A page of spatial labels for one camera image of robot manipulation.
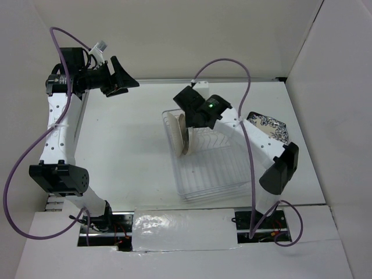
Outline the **orange rimmed petal pattern plate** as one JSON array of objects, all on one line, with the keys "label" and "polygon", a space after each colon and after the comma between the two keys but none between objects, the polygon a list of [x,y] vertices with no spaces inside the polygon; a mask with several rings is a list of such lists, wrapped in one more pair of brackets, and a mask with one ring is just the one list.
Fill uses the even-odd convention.
[{"label": "orange rimmed petal pattern plate", "polygon": [[184,149],[184,141],[183,141],[180,124],[178,122],[178,119],[170,112],[167,112],[167,119],[168,119],[169,126],[170,126],[170,132],[171,132],[171,138],[173,141],[174,152],[177,157],[180,157]]}]

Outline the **cream plate with blue centre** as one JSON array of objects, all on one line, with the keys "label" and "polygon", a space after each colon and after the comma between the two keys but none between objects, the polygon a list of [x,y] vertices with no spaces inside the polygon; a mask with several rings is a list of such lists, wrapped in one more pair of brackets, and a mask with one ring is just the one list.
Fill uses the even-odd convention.
[{"label": "cream plate with blue centre", "polygon": [[190,155],[195,152],[196,148],[196,131],[193,127],[186,127],[185,114],[180,114],[178,123],[181,131],[181,138],[183,141],[182,155]]}]

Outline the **blue and white patterned plate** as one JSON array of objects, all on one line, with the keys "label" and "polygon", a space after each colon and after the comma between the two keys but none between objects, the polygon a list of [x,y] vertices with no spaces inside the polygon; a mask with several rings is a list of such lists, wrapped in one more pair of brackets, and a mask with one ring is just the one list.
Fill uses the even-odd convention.
[{"label": "blue and white patterned plate", "polygon": [[286,145],[289,144],[289,133],[285,123],[256,112],[250,112],[246,119],[269,137],[281,141]]}]

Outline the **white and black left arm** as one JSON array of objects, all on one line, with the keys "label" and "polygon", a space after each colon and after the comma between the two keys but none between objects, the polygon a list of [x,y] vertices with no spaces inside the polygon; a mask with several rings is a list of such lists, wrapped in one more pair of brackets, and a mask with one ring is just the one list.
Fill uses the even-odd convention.
[{"label": "white and black left arm", "polygon": [[139,87],[121,66],[116,56],[110,59],[114,72],[103,62],[95,69],[86,69],[83,59],[69,61],[73,73],[70,80],[55,66],[46,80],[49,103],[48,128],[44,150],[38,164],[29,167],[30,177],[47,193],[66,198],[77,208],[86,208],[84,223],[91,223],[102,232],[110,231],[115,218],[108,201],[100,198],[89,186],[88,171],[76,166],[75,152],[84,116],[84,95],[99,88],[107,97],[127,93]]}]

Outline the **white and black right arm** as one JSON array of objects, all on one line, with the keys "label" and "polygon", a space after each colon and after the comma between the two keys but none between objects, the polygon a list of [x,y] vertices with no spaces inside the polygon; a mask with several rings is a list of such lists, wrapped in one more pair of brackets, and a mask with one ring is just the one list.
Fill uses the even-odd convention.
[{"label": "white and black right arm", "polygon": [[239,117],[238,111],[221,96],[205,99],[190,85],[180,91],[173,101],[185,113],[186,127],[210,128],[243,146],[250,159],[257,159],[265,168],[259,178],[261,191],[254,197],[253,220],[260,228],[268,227],[274,220],[275,204],[280,200],[285,186],[298,167],[299,147],[285,144],[267,135],[247,119]]}]

